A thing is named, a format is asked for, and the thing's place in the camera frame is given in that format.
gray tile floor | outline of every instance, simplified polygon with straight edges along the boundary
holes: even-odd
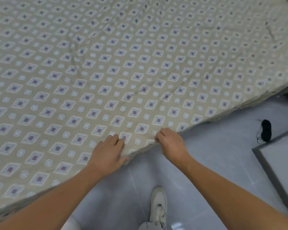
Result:
[[[203,123],[183,135],[189,153],[200,163],[288,215],[252,152],[260,122],[272,124],[272,137],[288,130],[288,102],[273,97],[236,111],[218,122]],[[147,221],[150,194],[162,185],[168,198],[168,229],[226,229],[191,182],[156,146],[101,181],[73,216],[83,230],[137,230]]]

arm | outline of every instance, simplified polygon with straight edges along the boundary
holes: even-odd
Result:
[[[288,217],[192,158],[169,128],[156,135],[162,153],[193,183],[229,230],[288,230]]]
[[[67,182],[40,197],[0,224],[0,230],[59,230],[86,194],[128,158],[118,157],[124,140],[110,135],[94,149],[88,165]]]

patterned bed sheet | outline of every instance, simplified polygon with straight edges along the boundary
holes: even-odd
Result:
[[[287,86],[286,0],[0,0],[0,221],[109,134],[132,158]]]

hand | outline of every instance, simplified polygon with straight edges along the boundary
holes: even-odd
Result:
[[[162,154],[174,165],[189,156],[182,137],[168,127],[161,128],[156,141],[161,144]]]
[[[119,159],[124,145],[125,141],[119,139],[118,135],[109,135],[105,142],[100,141],[97,144],[85,169],[98,173],[101,178],[112,174],[128,159],[128,157]]]

person's left hand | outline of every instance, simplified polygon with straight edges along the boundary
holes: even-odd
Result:
[[[92,156],[85,167],[86,170],[98,173],[101,178],[118,170],[128,157],[119,159],[125,141],[118,135],[109,135],[105,142],[100,141],[93,150]]]

